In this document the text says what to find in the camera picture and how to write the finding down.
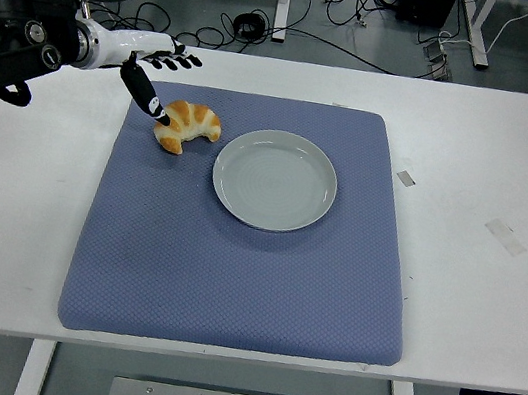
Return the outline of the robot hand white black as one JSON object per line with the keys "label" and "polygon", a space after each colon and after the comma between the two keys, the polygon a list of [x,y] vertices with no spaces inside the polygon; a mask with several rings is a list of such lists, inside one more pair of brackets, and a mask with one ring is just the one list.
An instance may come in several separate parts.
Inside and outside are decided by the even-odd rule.
{"label": "robot hand white black", "polygon": [[177,66],[185,69],[202,66],[201,60],[188,53],[184,44],[163,33],[127,29],[108,31],[93,23],[88,47],[87,63],[83,69],[117,67],[139,109],[164,126],[170,125],[169,115],[139,61],[142,59],[155,68],[166,66],[172,70],[176,70]]}

